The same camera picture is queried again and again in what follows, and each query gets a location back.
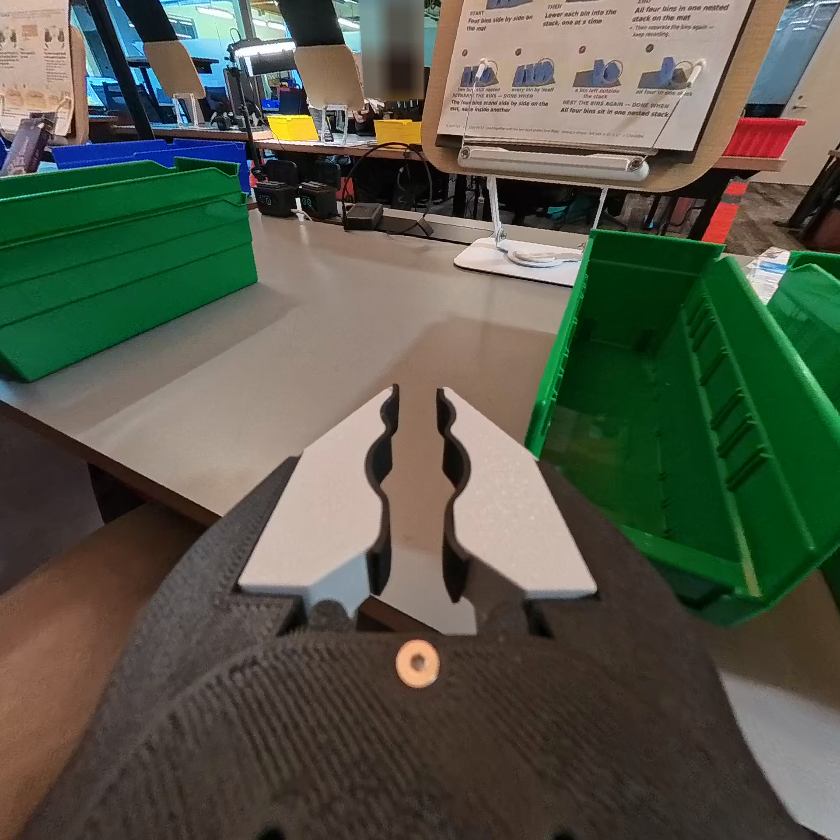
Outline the black battery charger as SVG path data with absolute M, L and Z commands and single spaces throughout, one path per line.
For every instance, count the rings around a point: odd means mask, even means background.
M 313 177 L 298 186 L 303 212 L 312 219 L 334 219 L 339 216 L 342 185 L 342 172 L 338 163 L 332 160 L 316 161 Z
M 300 181 L 295 162 L 267 160 L 255 178 L 252 193 L 262 214 L 273 217 L 298 215 Z

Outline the wooden document stand white base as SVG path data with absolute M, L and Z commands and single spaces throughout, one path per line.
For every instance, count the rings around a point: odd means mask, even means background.
M 464 2 L 442 2 L 422 127 L 423 152 L 430 163 L 443 172 L 486 178 L 492 232 L 463 250 L 455 258 L 455 266 L 563 287 L 574 285 L 573 269 L 581 262 L 579 249 L 535 245 L 508 234 L 500 217 L 498 180 L 593 187 L 600 192 L 595 218 L 600 217 L 610 189 L 671 193 L 693 183 L 722 157 L 786 5 L 745 1 L 751 2 L 751 7 L 699 143 L 694 151 L 680 153 L 526 145 L 466 137 L 445 142 L 437 136 L 437 128 Z

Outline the person's leg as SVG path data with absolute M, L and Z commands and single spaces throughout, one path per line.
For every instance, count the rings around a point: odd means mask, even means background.
M 16 583 L 1 601 L 1 838 L 65 769 L 132 626 L 205 527 L 147 503 Z

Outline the dark product box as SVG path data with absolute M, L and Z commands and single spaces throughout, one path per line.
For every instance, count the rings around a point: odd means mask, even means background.
M 37 112 L 21 120 L 4 163 L 5 176 L 37 172 L 42 153 L 53 135 L 55 120 L 52 112 Z

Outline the wooden workbench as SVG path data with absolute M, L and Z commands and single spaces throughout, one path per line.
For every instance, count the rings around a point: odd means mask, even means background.
M 155 124 L 152 130 L 155 138 L 163 138 L 166 142 L 182 139 L 189 141 L 244 143 L 248 139 L 246 133 L 236 130 L 223 131 L 214 127 L 196 128 L 195 126 L 187 126 L 179 128 L 177 126 Z M 117 118 L 109 115 L 93 117 L 89 135 L 92 142 L 138 140 L 140 137 L 132 124 L 119 123 Z M 363 154 L 372 151 L 374 156 L 396 159 L 400 157 L 403 151 L 402 146 L 395 145 L 378 149 L 375 139 L 371 138 L 360 138 L 355 135 L 350 135 L 347 137 L 346 143 L 342 143 L 341 139 L 339 137 L 339 140 L 331 143 L 324 143 L 318 140 L 284 141 L 274 138 L 271 132 L 258 131 L 255 135 L 255 146 L 259 150 L 266 151 L 288 152 L 293 154 L 338 155 L 350 158 L 359 158 Z M 784 166 L 784 158 L 773 159 L 723 155 L 711 168 L 714 170 L 776 173 L 781 172 Z

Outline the green plastic bin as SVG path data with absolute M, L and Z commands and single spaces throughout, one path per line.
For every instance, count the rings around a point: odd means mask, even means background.
M 2 249 L 2 374 L 34 382 L 257 282 L 244 196 Z
M 838 408 L 839 255 L 792 252 L 767 308 Z
M 722 245 L 590 235 L 526 447 L 710 623 L 838 561 L 838 410 Z
M 176 156 L 3 177 L 1 244 L 66 235 L 176 209 L 247 204 L 235 165 Z

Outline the clear plastic bag blue label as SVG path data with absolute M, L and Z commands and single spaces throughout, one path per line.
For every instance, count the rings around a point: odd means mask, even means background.
M 778 289 L 790 258 L 789 250 L 771 247 L 747 264 L 745 275 L 763 304 L 769 303 Z

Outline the printed instruction sheet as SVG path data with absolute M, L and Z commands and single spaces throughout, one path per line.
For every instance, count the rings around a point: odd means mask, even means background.
M 750 7 L 464 2 L 437 136 L 692 152 Z
M 15 133 L 32 112 L 56 115 L 65 137 L 75 109 L 68 1 L 1 2 L 1 126 Z

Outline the white lamp bar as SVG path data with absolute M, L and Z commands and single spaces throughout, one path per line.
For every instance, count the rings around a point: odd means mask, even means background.
M 284 56 L 293 55 L 297 48 L 295 42 L 288 38 L 259 40 L 257 38 L 243 38 L 227 46 L 228 55 L 231 60 L 239 57 L 252 56 Z

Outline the red plastic bin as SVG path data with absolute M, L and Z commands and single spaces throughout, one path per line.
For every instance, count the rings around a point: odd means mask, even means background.
M 803 119 L 740 118 L 722 156 L 779 160 Z

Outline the blue plastic bin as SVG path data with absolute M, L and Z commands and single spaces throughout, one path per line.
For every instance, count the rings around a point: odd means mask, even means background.
M 251 193 L 250 161 L 243 142 L 225 140 L 137 140 L 129 142 L 131 160 L 152 161 L 174 168 L 176 159 L 237 165 L 241 191 Z
M 166 140 L 159 139 L 54 145 L 50 152 L 60 170 L 71 170 L 146 160 L 150 154 L 167 151 L 169 148 L 170 144 Z

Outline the grey desk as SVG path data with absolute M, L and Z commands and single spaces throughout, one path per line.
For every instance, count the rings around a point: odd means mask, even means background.
M 2 379 L 2 447 L 25 430 L 209 526 L 399 384 L 392 573 L 371 611 L 473 631 L 438 579 L 449 485 L 435 393 L 450 387 L 522 441 L 570 291 L 457 269 L 446 241 L 248 217 L 255 285 L 34 384 Z M 695 627 L 780 798 L 838 838 L 838 612 L 823 575 L 734 629 Z

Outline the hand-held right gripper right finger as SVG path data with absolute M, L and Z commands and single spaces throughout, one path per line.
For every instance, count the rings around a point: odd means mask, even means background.
M 533 454 L 449 387 L 436 392 L 444 586 L 454 603 L 580 600 L 597 593 Z

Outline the wooden document stand clear base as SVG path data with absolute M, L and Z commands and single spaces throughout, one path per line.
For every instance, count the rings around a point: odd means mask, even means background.
M 206 91 L 183 43 L 178 38 L 144 42 L 143 52 L 165 95 L 174 103 L 178 125 L 185 127 L 189 119 L 193 126 L 204 127 L 200 102 L 205 99 Z
M 294 56 L 310 110 L 320 113 L 321 132 L 328 127 L 327 111 L 341 111 L 341 143 L 346 144 L 350 115 L 364 109 L 364 91 L 354 54 L 345 44 L 297 45 Z

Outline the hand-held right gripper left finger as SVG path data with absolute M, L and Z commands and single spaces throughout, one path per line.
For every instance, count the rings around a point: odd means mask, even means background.
M 400 388 L 391 385 L 307 446 L 297 458 L 238 589 L 320 604 L 348 618 L 386 587 L 392 564 L 390 502 Z

